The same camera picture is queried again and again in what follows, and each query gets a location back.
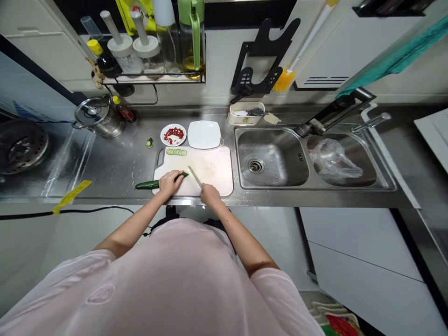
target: yellow tape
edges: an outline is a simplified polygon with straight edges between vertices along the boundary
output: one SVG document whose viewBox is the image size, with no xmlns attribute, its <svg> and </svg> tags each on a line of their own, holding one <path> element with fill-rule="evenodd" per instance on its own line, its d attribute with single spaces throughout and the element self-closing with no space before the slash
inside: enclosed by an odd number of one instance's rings
<svg viewBox="0 0 448 336">
<path fill-rule="evenodd" d="M 67 204 L 71 203 L 73 199 L 78 196 L 78 194 L 86 189 L 92 181 L 84 180 L 82 181 L 76 188 L 74 188 L 71 192 L 69 192 L 67 195 L 63 197 L 63 199 L 60 201 L 60 203 L 53 209 L 53 215 L 60 214 L 59 210 L 66 206 Z"/>
</svg>

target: yellow brush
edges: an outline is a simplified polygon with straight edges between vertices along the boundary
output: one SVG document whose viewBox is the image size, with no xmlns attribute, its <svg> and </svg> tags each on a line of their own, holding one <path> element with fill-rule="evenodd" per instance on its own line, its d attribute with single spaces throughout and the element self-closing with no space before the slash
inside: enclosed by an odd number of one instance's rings
<svg viewBox="0 0 448 336">
<path fill-rule="evenodd" d="M 302 56 L 305 49 L 308 47 L 311 40 L 314 38 L 314 36 L 317 34 L 319 29 L 322 27 L 322 24 L 327 19 L 330 12 L 333 10 L 334 6 L 338 3 L 339 0 L 327 0 L 327 3 L 325 7 L 323 8 L 321 14 L 317 18 L 316 23 L 313 26 L 313 29 L 311 29 L 307 39 L 305 40 L 304 44 L 299 50 L 299 53 L 297 54 L 296 58 L 294 59 L 294 62 L 291 64 L 291 66 L 287 70 L 283 70 L 281 73 L 279 79 L 275 83 L 274 87 L 272 88 L 274 91 L 277 92 L 284 92 L 286 91 L 289 86 L 291 85 L 291 82 L 293 81 L 295 77 L 295 72 L 293 71 L 295 65 L 299 61 L 300 57 Z"/>
</svg>

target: faucet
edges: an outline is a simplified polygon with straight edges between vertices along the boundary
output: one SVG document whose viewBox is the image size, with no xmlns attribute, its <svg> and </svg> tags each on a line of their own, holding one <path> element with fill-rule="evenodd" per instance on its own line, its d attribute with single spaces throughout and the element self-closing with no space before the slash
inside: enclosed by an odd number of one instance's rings
<svg viewBox="0 0 448 336">
<path fill-rule="evenodd" d="M 352 127 L 351 132 L 353 134 L 360 134 L 363 130 L 369 127 L 375 127 L 379 124 L 381 124 L 383 121 L 390 120 L 392 116 L 386 112 L 381 113 L 379 116 L 376 116 L 373 119 L 370 119 L 369 121 L 366 121 L 362 125 L 358 125 L 356 127 Z"/>
<path fill-rule="evenodd" d="M 352 112 L 358 111 L 369 104 L 376 97 L 360 86 L 352 93 L 335 99 L 306 123 L 295 127 L 294 132 L 301 138 L 306 138 L 310 134 L 322 135 Z"/>
</svg>

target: plastic bag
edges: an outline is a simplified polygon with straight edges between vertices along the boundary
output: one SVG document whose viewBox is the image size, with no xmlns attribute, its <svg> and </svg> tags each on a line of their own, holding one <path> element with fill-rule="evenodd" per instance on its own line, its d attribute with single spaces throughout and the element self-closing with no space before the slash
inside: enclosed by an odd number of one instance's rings
<svg viewBox="0 0 448 336">
<path fill-rule="evenodd" d="M 324 139 L 309 152 L 313 163 L 321 167 L 319 175 L 332 178 L 358 178 L 363 175 L 362 168 L 356 166 L 345 156 L 344 147 L 334 139 Z"/>
</svg>

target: hand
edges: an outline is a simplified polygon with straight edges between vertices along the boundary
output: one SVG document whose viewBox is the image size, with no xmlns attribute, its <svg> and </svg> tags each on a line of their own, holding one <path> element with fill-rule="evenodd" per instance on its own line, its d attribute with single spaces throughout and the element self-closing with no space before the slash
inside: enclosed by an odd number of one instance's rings
<svg viewBox="0 0 448 336">
<path fill-rule="evenodd" d="M 216 208 L 221 203 L 224 204 L 219 191 L 211 184 L 206 183 L 202 184 L 201 200 L 211 208 Z"/>
<path fill-rule="evenodd" d="M 181 185 L 183 175 L 179 176 L 176 182 L 174 182 L 174 179 L 182 173 L 183 172 L 181 170 L 172 170 L 160 178 L 160 191 L 157 194 L 160 194 L 160 196 L 163 197 L 165 201 L 168 200 Z"/>
</svg>

